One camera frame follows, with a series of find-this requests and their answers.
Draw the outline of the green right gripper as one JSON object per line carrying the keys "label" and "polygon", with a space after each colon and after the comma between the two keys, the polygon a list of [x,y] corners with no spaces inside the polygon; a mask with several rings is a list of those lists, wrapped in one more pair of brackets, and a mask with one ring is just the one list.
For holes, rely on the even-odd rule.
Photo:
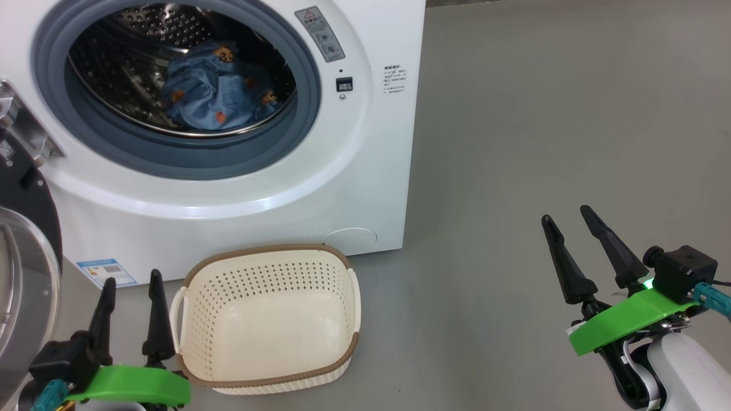
{"label": "green right gripper", "polygon": [[[649,270],[589,205],[580,213],[595,239],[600,241],[620,289],[644,289]],[[616,306],[595,299],[595,283],[586,278],[565,247],[565,239],[550,215],[541,218],[548,249],[564,301],[583,304],[582,320],[574,321],[569,342],[577,356],[595,353],[603,359],[614,387],[631,409],[661,409],[668,402],[668,384],[649,361],[650,344],[631,345],[645,339],[659,341],[689,325],[697,303],[678,305],[655,289],[637,292]]]}

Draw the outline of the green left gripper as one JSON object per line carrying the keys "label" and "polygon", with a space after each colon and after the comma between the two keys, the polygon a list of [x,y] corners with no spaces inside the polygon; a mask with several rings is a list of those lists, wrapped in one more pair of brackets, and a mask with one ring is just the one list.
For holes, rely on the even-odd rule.
{"label": "green left gripper", "polygon": [[[151,302],[148,337],[143,343],[146,366],[163,366],[175,356],[164,281],[159,270],[151,271],[148,287]],[[191,401],[189,380],[173,372],[140,366],[112,365],[110,354],[111,315],[117,300],[117,281],[106,279],[89,325],[89,348],[99,368],[86,390],[70,393],[66,401],[112,401],[164,405],[179,408]]]}

